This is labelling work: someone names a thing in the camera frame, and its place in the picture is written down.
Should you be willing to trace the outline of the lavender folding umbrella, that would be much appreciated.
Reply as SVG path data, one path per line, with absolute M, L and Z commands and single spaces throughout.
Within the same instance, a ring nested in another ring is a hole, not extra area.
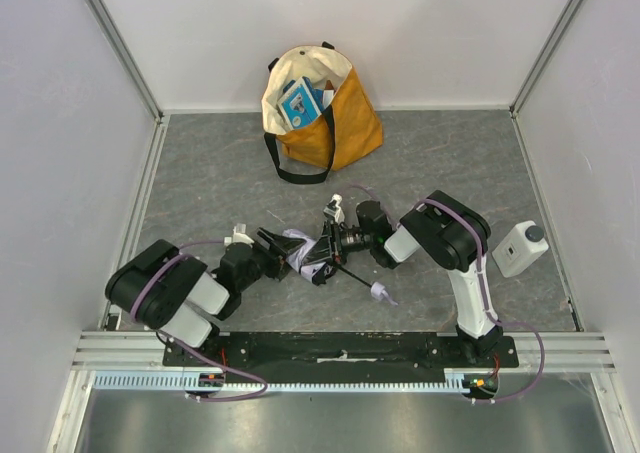
M 318 239 L 313 239 L 297 229 L 286 229 L 283 236 L 290 240 L 302 241 L 302 245 L 289 254 L 286 261 L 294 271 L 313 285 L 324 285 L 340 271 L 365 285 L 377 302 L 386 301 L 392 306 L 399 305 L 382 283 L 366 281 L 346 268 L 350 254 L 367 251 L 379 266 L 394 269 L 397 262 L 384 251 L 382 238 L 365 233 L 359 227 L 329 223 L 325 224 Z

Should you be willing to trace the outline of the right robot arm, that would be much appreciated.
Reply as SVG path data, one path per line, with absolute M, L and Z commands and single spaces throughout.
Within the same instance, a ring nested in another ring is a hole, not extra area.
M 484 218 L 440 190 L 419 201 L 394 223 L 375 199 L 356 206 L 358 224 L 348 226 L 334 195 L 325 206 L 321 236 L 289 231 L 304 245 L 287 262 L 319 285 L 343 270 L 348 255 L 368 251 L 383 268 L 394 269 L 422 250 L 447 271 L 457 309 L 456 334 L 471 360 L 490 354 L 503 335 L 485 275 L 491 229 Z

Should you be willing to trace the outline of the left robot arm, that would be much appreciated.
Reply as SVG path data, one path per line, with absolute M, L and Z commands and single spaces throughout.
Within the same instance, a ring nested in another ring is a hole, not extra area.
M 219 334 L 212 320 L 234 313 L 246 289 L 263 277 L 282 280 L 307 241 L 264 228 L 252 237 L 238 224 L 220 243 L 224 255 L 212 269 L 186 251 L 190 244 L 157 240 L 110 277 L 105 297 L 133 321 L 198 348 Z

